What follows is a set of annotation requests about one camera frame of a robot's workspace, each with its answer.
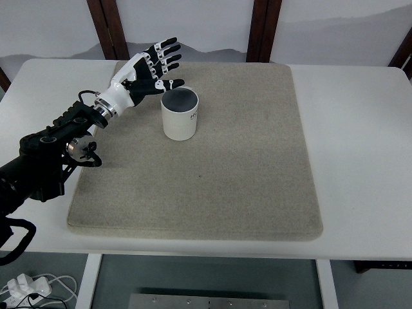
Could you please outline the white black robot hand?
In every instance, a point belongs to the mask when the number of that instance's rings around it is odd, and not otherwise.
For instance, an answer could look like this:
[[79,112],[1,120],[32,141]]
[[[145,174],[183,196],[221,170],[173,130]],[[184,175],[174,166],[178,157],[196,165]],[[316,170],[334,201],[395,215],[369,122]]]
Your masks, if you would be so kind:
[[137,98],[183,86],[183,79],[153,80],[160,79],[179,66],[181,54],[165,56],[180,48],[177,38],[172,37],[153,44],[144,53],[137,53],[114,74],[109,88],[97,96],[94,109],[101,115],[121,115],[127,108],[137,105]]

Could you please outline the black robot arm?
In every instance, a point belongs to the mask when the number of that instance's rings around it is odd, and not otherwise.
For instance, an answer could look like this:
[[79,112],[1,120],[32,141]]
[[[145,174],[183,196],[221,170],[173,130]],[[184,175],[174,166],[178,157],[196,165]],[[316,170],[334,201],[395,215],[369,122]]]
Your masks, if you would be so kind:
[[19,156],[1,167],[1,217],[28,198],[45,202],[62,196],[64,183],[76,167],[101,166],[97,143],[88,129],[104,129],[146,96],[183,86],[182,79],[162,79],[179,66],[180,47],[173,37],[137,53],[111,78],[109,88],[97,95],[94,106],[80,98],[52,126],[23,137]]

